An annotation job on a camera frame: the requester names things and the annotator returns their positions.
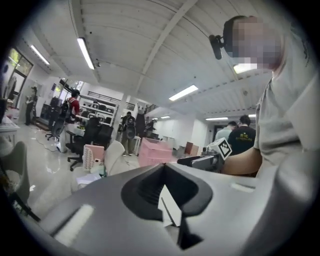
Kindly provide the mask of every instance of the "ceiling light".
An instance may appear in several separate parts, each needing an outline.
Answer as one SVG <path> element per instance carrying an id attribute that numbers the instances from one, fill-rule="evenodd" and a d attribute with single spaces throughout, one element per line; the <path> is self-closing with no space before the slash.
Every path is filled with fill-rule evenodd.
<path id="1" fill-rule="evenodd" d="M 184 90 L 178 92 L 177 94 L 173 95 L 172 97 L 169 98 L 169 100 L 175 101 L 175 100 L 180 99 L 181 97 L 186 96 L 187 94 L 190 94 L 196 90 L 198 90 L 198 88 L 193 84 L 190 87 L 188 87 L 187 89 L 184 89 Z"/>
<path id="2" fill-rule="evenodd" d="M 43 57 L 43 55 L 38 51 L 38 49 L 34 46 L 34 45 L 31 45 L 30 46 L 32 48 L 32 50 L 34 50 L 34 52 L 40 57 L 41 60 L 43 60 L 43 62 L 47 65 L 50 65 L 49 61 L 47 61 L 45 59 L 45 57 Z"/>
<path id="3" fill-rule="evenodd" d="M 233 66 L 233 69 L 237 74 L 240 74 L 242 72 L 246 72 L 249 70 L 256 70 L 257 68 L 258 68 L 257 64 L 254 64 L 254 63 L 241 63 Z"/>
<path id="4" fill-rule="evenodd" d="M 206 118 L 207 121 L 216 121 L 216 120 L 228 120 L 228 117 L 212 117 L 212 118 Z"/>
<path id="5" fill-rule="evenodd" d="M 82 51 L 82 54 L 86 60 L 86 63 L 88 64 L 89 68 L 94 70 L 95 67 L 94 67 L 94 64 L 92 63 L 91 61 L 91 58 L 89 56 L 89 52 L 88 52 L 88 49 L 87 49 L 87 46 L 86 46 L 86 42 L 85 42 L 85 39 L 82 38 L 82 37 L 79 37 L 78 39 L 78 44 L 80 46 L 80 49 Z"/>

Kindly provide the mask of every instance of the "cable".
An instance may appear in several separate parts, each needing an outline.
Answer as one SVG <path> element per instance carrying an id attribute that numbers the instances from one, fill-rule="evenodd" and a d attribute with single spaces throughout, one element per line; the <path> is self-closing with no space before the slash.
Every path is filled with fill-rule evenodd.
<path id="1" fill-rule="evenodd" d="M 37 138 L 37 137 L 35 137 L 35 140 L 36 140 L 36 142 L 38 142 L 39 144 L 43 145 L 43 147 L 44 147 L 46 150 L 49 150 L 50 152 L 58 152 L 58 151 L 59 151 L 59 150 L 54 150 L 54 151 L 52 151 L 51 149 L 46 148 L 46 145 L 45 145 L 45 144 L 43 144 L 43 143 L 41 143 L 41 142 L 38 140 L 38 138 Z"/>

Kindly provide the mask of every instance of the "black office chair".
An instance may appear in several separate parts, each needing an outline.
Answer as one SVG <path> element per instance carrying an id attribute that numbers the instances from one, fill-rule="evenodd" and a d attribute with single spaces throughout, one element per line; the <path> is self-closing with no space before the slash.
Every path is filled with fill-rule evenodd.
<path id="1" fill-rule="evenodd" d="M 99 105 L 98 109 L 102 111 L 107 111 L 107 107 L 105 105 Z"/>
<path id="2" fill-rule="evenodd" d="M 71 172 L 74 170 L 74 166 L 77 163 L 83 162 L 82 156 L 84 154 L 84 146 L 86 144 L 90 145 L 95 140 L 95 137 L 100 132 L 100 129 L 101 126 L 99 124 L 99 119 L 97 117 L 92 117 L 87 122 L 82 138 L 77 137 L 77 140 L 74 140 L 76 134 L 71 131 L 66 131 L 68 134 L 70 134 L 71 143 L 67 143 L 65 144 L 65 146 L 70 149 L 72 153 L 76 153 L 77 155 L 79 155 L 78 157 L 68 157 L 67 159 L 68 162 L 70 162 L 70 160 L 75 160 L 70 166 Z"/>
<path id="3" fill-rule="evenodd" d="M 60 107 L 51 107 L 50 110 L 50 118 L 49 118 L 49 123 L 48 123 L 48 128 L 50 130 L 50 133 L 47 133 L 45 135 L 47 140 L 50 140 L 50 138 L 55 138 L 59 141 L 59 135 L 56 134 L 55 129 L 55 122 L 57 121 L 60 113 Z"/>
<path id="4" fill-rule="evenodd" d="M 104 122 L 106 124 L 110 124 L 111 123 L 111 117 L 106 117 Z"/>
<path id="5" fill-rule="evenodd" d="M 88 115 L 89 115 L 88 111 L 83 111 L 83 112 L 81 113 L 81 116 L 84 117 L 84 118 L 87 118 Z"/>
<path id="6" fill-rule="evenodd" d="M 110 127 L 109 125 L 101 125 L 101 129 L 98 135 L 95 137 L 93 144 L 96 146 L 103 146 L 104 150 L 106 150 L 110 145 L 113 130 L 114 128 Z"/>

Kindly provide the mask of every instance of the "pink storage basket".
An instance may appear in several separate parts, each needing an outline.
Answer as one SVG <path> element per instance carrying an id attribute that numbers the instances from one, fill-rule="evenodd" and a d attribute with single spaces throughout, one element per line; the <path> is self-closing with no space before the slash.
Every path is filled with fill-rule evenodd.
<path id="1" fill-rule="evenodd" d="M 172 148 L 166 141 L 143 138 L 140 146 L 138 162 L 140 167 L 170 162 Z"/>

